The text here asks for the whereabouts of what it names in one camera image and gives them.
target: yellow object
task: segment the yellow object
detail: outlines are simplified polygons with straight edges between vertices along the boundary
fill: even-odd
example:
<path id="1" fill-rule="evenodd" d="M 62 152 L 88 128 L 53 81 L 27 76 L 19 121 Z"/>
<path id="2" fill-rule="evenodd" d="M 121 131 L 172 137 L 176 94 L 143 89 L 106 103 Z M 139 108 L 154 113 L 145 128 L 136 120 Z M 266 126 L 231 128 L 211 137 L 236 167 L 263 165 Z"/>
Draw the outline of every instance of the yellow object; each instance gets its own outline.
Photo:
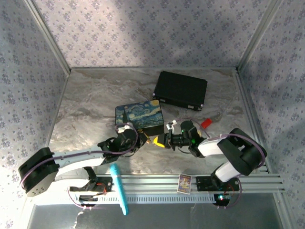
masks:
<path id="1" fill-rule="evenodd" d="M 149 144 L 150 142 L 152 142 L 151 139 L 147 136 L 147 134 L 146 134 L 146 133 L 144 133 L 144 134 L 145 134 L 145 136 L 147 137 L 146 143 Z"/>
<path id="2" fill-rule="evenodd" d="M 157 146 L 160 146 L 160 147 L 162 147 L 162 148 L 165 148 L 164 145 L 158 143 L 158 137 L 156 137 L 156 138 L 153 140 L 153 143 L 154 143 L 155 145 L 157 145 Z"/>

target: metal frame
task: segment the metal frame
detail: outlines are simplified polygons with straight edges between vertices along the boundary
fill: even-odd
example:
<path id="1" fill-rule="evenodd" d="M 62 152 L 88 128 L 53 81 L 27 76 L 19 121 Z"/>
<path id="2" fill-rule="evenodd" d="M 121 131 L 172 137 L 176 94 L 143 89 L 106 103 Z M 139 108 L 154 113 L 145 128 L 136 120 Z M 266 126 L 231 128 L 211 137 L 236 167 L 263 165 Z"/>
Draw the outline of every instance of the metal frame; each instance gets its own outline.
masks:
<path id="1" fill-rule="evenodd" d="M 235 77 L 236 86 L 238 88 L 238 91 L 240 92 L 240 98 L 243 103 L 243 109 L 245 111 L 248 124 L 252 131 L 253 139 L 267 150 L 268 147 L 264 144 L 264 141 L 263 141 L 264 135 L 263 135 L 260 127 L 255 122 L 255 120 L 257 119 L 257 114 L 256 114 L 256 111 L 251 106 L 252 99 L 251 99 L 250 95 L 248 93 L 246 93 L 245 85 L 244 85 L 240 75 L 236 72 L 234 77 Z M 266 164 L 267 170 L 272 174 L 273 169 L 270 165 L 268 158 L 266 158 L 265 164 Z M 285 228 L 285 229 L 297 228 L 296 220 L 292 214 L 292 210 L 288 203 L 286 193 L 274 193 L 273 196 L 274 196 L 275 204 L 276 204 L 283 228 Z"/>
<path id="2" fill-rule="evenodd" d="M 22 210 L 20 211 L 20 216 L 18 220 L 18 225 L 16 228 L 19 229 L 27 229 L 30 224 L 31 215 L 34 209 L 33 198 L 26 197 L 24 200 L 24 204 Z"/>
<path id="3" fill-rule="evenodd" d="M 52 36 L 52 33 L 50 32 L 47 24 L 44 22 L 41 13 L 37 7 L 37 5 L 34 3 L 33 0 L 23 0 L 26 6 L 29 8 L 31 15 L 33 16 L 34 20 L 37 22 L 37 25 L 46 39 L 46 42 L 50 46 L 52 52 L 54 53 L 57 61 L 61 65 L 62 69 L 65 71 L 66 75 L 68 75 L 71 71 L 68 63 L 66 62 L 59 46 L 57 45 L 55 39 Z"/>
<path id="4" fill-rule="evenodd" d="M 146 70 L 212 70 L 212 71 L 231 71 L 232 73 L 235 72 L 236 67 L 162 67 L 162 66 L 156 66 L 156 67 L 140 67 L 140 66 L 134 66 L 134 67 L 73 67 L 73 70 L 132 70 L 132 69 L 146 69 Z"/>
<path id="5" fill-rule="evenodd" d="M 62 87 L 62 90 L 61 90 L 61 95 L 59 97 L 59 101 L 58 101 L 58 104 L 57 104 L 57 107 L 56 107 L 56 111 L 55 111 L 56 115 L 54 116 L 54 118 L 52 120 L 51 128 L 50 128 L 50 131 L 49 131 L 49 134 L 48 134 L 48 137 L 47 137 L 47 141 L 46 141 L 46 143 L 44 145 L 45 147 L 49 146 L 49 143 L 50 143 L 50 140 L 51 140 L 51 137 L 52 137 L 52 133 L 53 133 L 53 129 L 55 127 L 56 118 L 57 118 L 59 109 L 61 107 L 62 98 L 63 98 L 63 95 L 64 95 L 65 90 L 66 90 L 66 86 L 67 86 L 67 83 L 68 83 L 69 76 L 70 76 L 70 73 L 67 74 L 65 82 L 63 83 L 63 87 Z"/>
<path id="6" fill-rule="evenodd" d="M 179 174 L 135 174 L 121 175 L 121 178 L 127 199 L 132 203 L 160 203 L 160 199 L 151 199 L 153 197 L 163 198 L 165 203 L 213 203 L 214 199 L 210 197 L 213 196 L 213 194 L 221 194 L 223 191 L 198 192 L 195 178 L 197 176 L 209 177 L 210 175 L 192 175 L 190 195 L 177 193 Z M 110 175 L 98 175 L 98 177 L 110 177 Z M 242 176 L 240 177 L 240 180 L 243 194 L 282 193 L 285 191 L 279 174 L 253 174 L 248 177 Z M 36 205 L 72 204 L 67 193 L 67 187 L 82 187 L 87 182 L 88 181 L 84 179 L 63 179 L 55 181 L 51 184 L 48 191 L 34 197 L 33 202 Z M 78 201 L 79 195 L 96 195 L 96 192 L 73 192 L 72 199 Z M 117 187 L 113 184 L 112 191 L 108 192 L 105 196 L 99 196 L 98 201 L 95 202 L 95 204 L 117 204 L 117 196 Z"/>
<path id="7" fill-rule="evenodd" d="M 280 5 L 282 4 L 283 0 L 271 0 L 265 13 L 262 16 L 261 21 L 259 22 L 256 31 L 254 32 L 251 40 L 249 41 L 246 50 L 244 51 L 238 65 L 237 69 L 238 72 L 241 73 L 244 70 L 244 67 L 250 61 L 257 45 L 261 41 L 264 33 L 266 32 L 269 24 L 273 20 L 277 10 L 279 9 Z"/>

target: red object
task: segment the red object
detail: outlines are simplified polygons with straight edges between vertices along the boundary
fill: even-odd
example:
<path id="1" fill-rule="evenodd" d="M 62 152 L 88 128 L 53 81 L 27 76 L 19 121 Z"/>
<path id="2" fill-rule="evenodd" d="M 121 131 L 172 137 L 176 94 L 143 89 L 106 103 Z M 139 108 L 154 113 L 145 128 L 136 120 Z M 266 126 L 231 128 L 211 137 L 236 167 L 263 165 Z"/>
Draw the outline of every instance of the red object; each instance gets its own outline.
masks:
<path id="1" fill-rule="evenodd" d="M 201 126 L 205 129 L 212 123 L 211 119 L 207 118 L 203 123 L 201 123 Z"/>

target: cable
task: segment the cable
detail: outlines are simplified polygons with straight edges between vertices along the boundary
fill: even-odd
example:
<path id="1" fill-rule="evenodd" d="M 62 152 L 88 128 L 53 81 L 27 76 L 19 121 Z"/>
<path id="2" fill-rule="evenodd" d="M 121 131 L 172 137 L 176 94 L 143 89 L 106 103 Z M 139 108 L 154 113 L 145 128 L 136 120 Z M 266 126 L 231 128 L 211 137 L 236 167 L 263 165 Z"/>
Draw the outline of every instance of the cable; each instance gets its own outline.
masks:
<path id="1" fill-rule="evenodd" d="M 181 148 L 179 148 L 179 147 L 178 147 L 178 150 L 179 150 L 181 153 L 184 153 L 184 154 L 190 154 L 190 153 L 191 153 L 191 152 L 182 151 Z"/>
<path id="2" fill-rule="evenodd" d="M 230 185 L 230 184 L 227 185 L 227 190 L 224 192 L 224 195 L 225 195 L 225 194 L 227 193 L 227 191 L 229 190 L 229 187 L 230 187 L 230 188 L 232 189 L 232 191 L 233 191 L 233 195 L 231 195 L 231 197 L 233 197 L 234 194 L 235 194 L 235 190 L 234 190 L 233 186 Z"/>
<path id="3" fill-rule="evenodd" d="M 77 207 L 79 207 L 79 208 L 82 208 L 82 209 L 84 209 L 84 210 L 85 210 L 85 209 L 90 209 L 90 210 L 91 210 L 91 209 L 101 209 L 101 208 L 97 208 L 96 206 L 87 207 L 86 205 L 85 205 L 85 206 L 82 206 L 82 205 L 76 203 L 76 202 L 74 201 L 74 199 L 71 197 L 69 188 L 70 188 L 70 187 L 67 187 L 67 192 L 68 192 L 68 195 L 69 195 L 69 197 L 70 197 L 70 200 L 73 202 L 73 204 L 74 204 L 75 206 L 77 206 Z"/>
<path id="4" fill-rule="evenodd" d="M 103 186 L 103 187 L 104 187 L 104 190 L 103 190 L 103 192 L 100 192 L 100 193 L 96 194 L 94 197 L 100 196 L 100 195 L 106 195 L 106 194 L 107 194 L 106 186 L 105 186 L 104 183 L 97 183 L 96 185 L 97 185 L 97 186 Z"/>
<path id="5" fill-rule="evenodd" d="M 45 159 L 41 162 L 39 162 L 38 164 L 36 164 L 35 166 L 33 166 L 24 176 L 23 178 L 21 179 L 20 181 L 20 185 L 21 187 L 24 189 L 24 181 L 25 179 L 35 170 L 37 169 L 38 167 L 40 167 L 41 165 L 49 162 L 49 161 L 53 161 L 53 160 L 57 160 L 57 159 L 65 159 L 65 158 L 70 158 L 70 157 L 75 157 L 75 156 L 82 156 L 82 155 L 86 155 L 86 154 L 116 154 L 116 155 L 121 155 L 121 154 L 126 154 L 126 153 L 129 153 L 134 147 L 135 145 L 137 144 L 137 141 L 138 141 L 138 132 L 137 130 L 130 124 L 127 124 L 127 123 L 120 123 L 120 124 L 117 124 L 115 126 L 115 131 L 117 132 L 117 129 L 118 129 L 118 126 L 120 125 L 127 125 L 129 127 L 131 127 L 135 133 L 136 133 L 136 140 L 134 141 L 134 144 L 132 145 L 132 147 L 130 149 L 127 149 L 127 150 L 124 150 L 122 152 L 112 152 L 112 151 L 104 151 L 104 150 L 93 150 L 93 151 L 86 151 L 86 152 L 81 152 L 81 153 L 76 153 L 76 154 L 71 154 L 71 155 L 64 155 L 64 156 L 55 156 L 55 157 L 51 157 L 51 158 L 48 158 L 48 159 Z"/>
<path id="6" fill-rule="evenodd" d="M 208 141 L 214 141 L 214 140 L 218 140 L 218 139 L 221 139 L 221 138 L 226 138 L 228 136 L 239 137 L 239 138 L 251 143 L 252 145 L 254 145 L 258 149 L 258 151 L 260 152 L 260 154 L 262 156 L 262 161 L 258 165 L 257 168 L 262 167 L 264 165 L 266 157 L 265 157 L 265 154 L 264 154 L 263 150 L 261 149 L 261 147 L 255 141 L 253 141 L 252 139 L 250 139 L 248 137 L 238 135 L 238 134 L 225 134 L 225 135 L 220 135 L 220 136 L 214 137 L 214 138 L 208 138 Z"/>
<path id="7" fill-rule="evenodd" d="M 243 191 L 243 189 L 242 189 L 242 183 L 240 182 L 240 179 L 239 179 L 239 178 L 238 178 L 237 180 L 238 180 L 238 184 L 239 184 L 239 195 L 238 195 L 236 201 L 235 201 L 233 204 L 231 204 L 231 205 L 229 205 L 229 206 L 226 206 L 226 207 L 224 207 L 224 208 L 231 208 L 231 207 L 234 207 L 234 206 L 239 202 L 240 198 L 242 197 L 242 191 Z"/>
<path id="8" fill-rule="evenodd" d="M 133 154 L 130 154 L 130 155 L 122 155 L 121 157 L 131 157 L 131 156 L 133 156 L 135 154 L 135 152 L 133 153 Z"/>
<path id="9" fill-rule="evenodd" d="M 194 123 L 197 123 L 197 125 L 199 125 L 201 127 L 201 129 L 203 130 L 203 132 L 205 133 L 205 135 L 210 138 L 211 136 L 209 136 L 209 134 L 207 133 L 207 131 L 199 124 L 199 122 L 197 122 L 195 119 L 192 119 L 192 118 L 180 118 L 178 120 L 176 120 L 177 122 L 181 121 L 181 120 L 184 120 L 184 119 L 188 119 L 188 120 L 191 120 L 193 121 Z"/>

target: metal extrusion bar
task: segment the metal extrusion bar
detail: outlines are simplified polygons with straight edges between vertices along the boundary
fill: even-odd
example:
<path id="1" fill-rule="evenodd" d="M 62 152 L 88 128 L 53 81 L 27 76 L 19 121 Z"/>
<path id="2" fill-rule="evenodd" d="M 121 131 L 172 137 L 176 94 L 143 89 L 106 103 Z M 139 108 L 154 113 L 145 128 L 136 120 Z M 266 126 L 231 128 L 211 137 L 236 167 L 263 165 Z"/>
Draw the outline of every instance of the metal extrusion bar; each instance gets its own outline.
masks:
<path id="1" fill-rule="evenodd" d="M 213 194 L 220 194 L 219 192 L 198 192 L 195 177 L 209 177 L 208 174 L 192 175 L 192 190 L 190 195 L 183 195 L 177 193 L 179 174 L 173 175 L 121 175 L 126 196 L 132 203 L 158 203 L 161 199 L 151 199 L 153 197 L 169 198 L 166 201 L 173 201 L 173 203 L 204 203 L 209 201 L 206 199 Z M 110 175 L 97 175 L 97 177 L 110 177 Z M 240 177 L 243 193 L 282 193 L 284 186 L 279 174 L 253 174 L 248 177 Z M 37 205 L 52 205 L 52 204 L 71 204 L 71 200 L 67 194 L 67 186 L 78 185 L 82 187 L 87 180 L 82 179 L 62 179 L 52 183 L 48 191 L 36 196 L 33 200 Z M 112 186 L 112 191 L 106 195 L 98 196 L 98 202 L 95 204 L 109 204 L 117 203 L 117 187 Z M 78 201 L 80 195 L 96 195 L 96 192 L 71 192 L 72 198 Z"/>
<path id="2" fill-rule="evenodd" d="M 50 49 L 54 53 L 57 61 L 59 62 L 62 69 L 65 71 L 65 74 L 70 74 L 70 68 L 68 63 L 66 62 L 60 48 L 58 47 L 52 33 L 50 32 L 50 29 L 48 28 L 47 24 L 45 23 L 42 14 L 39 11 L 39 8 L 37 7 L 34 0 L 23 0 L 28 9 L 30 10 L 30 13 L 33 17 L 33 19 L 36 21 L 42 35 L 46 39 L 46 42 L 50 46 Z"/>
<path id="3" fill-rule="evenodd" d="M 261 21 L 258 23 L 256 27 L 256 31 L 254 32 L 250 42 L 248 43 L 238 65 L 238 71 L 242 72 L 250 61 L 255 49 L 257 48 L 260 40 L 262 39 L 264 33 L 268 29 L 268 26 L 272 22 L 275 14 L 277 13 L 279 7 L 281 6 L 283 0 L 270 0 L 268 7 L 266 8 Z"/>

